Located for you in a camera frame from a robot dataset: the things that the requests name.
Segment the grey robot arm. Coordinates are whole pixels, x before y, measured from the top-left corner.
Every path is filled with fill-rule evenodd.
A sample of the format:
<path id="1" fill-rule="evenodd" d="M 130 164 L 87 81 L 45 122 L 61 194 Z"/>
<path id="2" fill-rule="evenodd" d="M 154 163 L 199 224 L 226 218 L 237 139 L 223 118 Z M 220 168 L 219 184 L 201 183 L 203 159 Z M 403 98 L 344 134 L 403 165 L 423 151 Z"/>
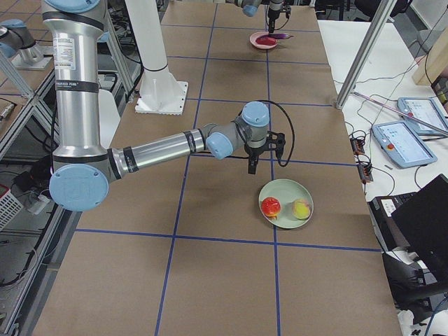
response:
<path id="1" fill-rule="evenodd" d="M 247 103 L 226 125 L 211 123 L 156 141 L 121 149 L 110 146 L 120 116 L 111 93 L 99 87 L 97 45 L 113 28 L 105 1 L 43 1 L 43 22 L 52 33 L 59 144 L 52 154 L 49 191 L 70 211 L 99 206 L 109 186 L 127 174 L 202 151 L 223 159 L 243 148 L 248 171 L 259 156 L 284 152 L 285 136 L 268 129 L 263 101 Z"/>
<path id="2" fill-rule="evenodd" d="M 234 4 L 242 9 L 242 12 L 248 16 L 253 17 L 258 8 L 261 5 L 267 5 L 267 28 L 269 35 L 272 35 L 276 31 L 276 21 L 279 19 L 280 14 L 284 13 L 286 16 L 286 23 L 291 16 L 291 6 L 287 1 L 282 0 L 229 0 L 226 3 Z"/>

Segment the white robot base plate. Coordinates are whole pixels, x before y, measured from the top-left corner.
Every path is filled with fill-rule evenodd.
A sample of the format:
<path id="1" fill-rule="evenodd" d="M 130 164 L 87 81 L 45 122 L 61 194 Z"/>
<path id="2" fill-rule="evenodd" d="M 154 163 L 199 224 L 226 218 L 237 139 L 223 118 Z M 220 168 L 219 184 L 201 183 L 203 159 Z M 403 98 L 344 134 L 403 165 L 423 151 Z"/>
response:
<path id="1" fill-rule="evenodd" d="M 142 80 L 135 111 L 137 113 L 155 113 L 181 115 L 188 92 L 188 82 L 169 79 L 167 82 L 157 79 Z"/>

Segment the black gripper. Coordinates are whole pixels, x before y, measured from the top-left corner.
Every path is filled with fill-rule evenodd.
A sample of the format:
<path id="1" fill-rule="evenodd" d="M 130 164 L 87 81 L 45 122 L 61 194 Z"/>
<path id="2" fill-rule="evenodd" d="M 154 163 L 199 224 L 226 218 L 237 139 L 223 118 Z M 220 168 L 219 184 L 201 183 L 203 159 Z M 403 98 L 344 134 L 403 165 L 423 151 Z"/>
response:
<path id="1" fill-rule="evenodd" d="M 288 20 L 291 15 L 291 10 L 290 9 L 282 9 L 282 10 L 269 9 L 268 10 L 267 17 L 268 17 L 268 25 L 269 25 L 269 29 L 268 29 L 269 34 L 274 33 L 275 22 L 279 18 L 280 14 L 282 14 L 282 13 L 286 14 L 286 19 Z"/>
<path id="2" fill-rule="evenodd" d="M 256 174 L 258 158 L 266 151 L 274 151 L 277 160 L 280 162 L 284 154 L 285 144 L 285 134 L 272 131 L 268 131 L 264 139 L 246 143 L 244 150 L 248 154 L 248 173 Z"/>

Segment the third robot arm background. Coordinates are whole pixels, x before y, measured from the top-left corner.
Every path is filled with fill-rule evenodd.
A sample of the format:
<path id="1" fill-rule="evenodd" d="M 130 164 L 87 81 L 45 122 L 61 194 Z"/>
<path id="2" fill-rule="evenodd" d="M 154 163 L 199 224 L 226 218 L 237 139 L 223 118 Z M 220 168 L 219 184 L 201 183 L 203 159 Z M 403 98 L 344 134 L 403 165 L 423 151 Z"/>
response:
<path id="1" fill-rule="evenodd" d="M 1 22 L 1 52 L 22 70 L 44 70 L 53 58 L 53 48 L 40 45 L 19 19 Z"/>

